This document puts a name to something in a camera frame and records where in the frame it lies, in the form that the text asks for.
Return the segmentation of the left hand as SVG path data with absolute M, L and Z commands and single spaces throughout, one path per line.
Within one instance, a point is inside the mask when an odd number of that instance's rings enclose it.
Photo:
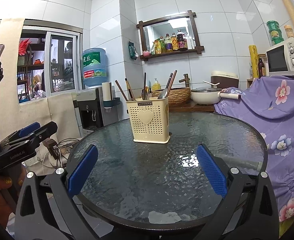
M 12 186 L 12 178 L 0 176 L 0 224 L 3 228 L 7 227 L 9 216 L 15 211 L 3 197 L 1 191 Z

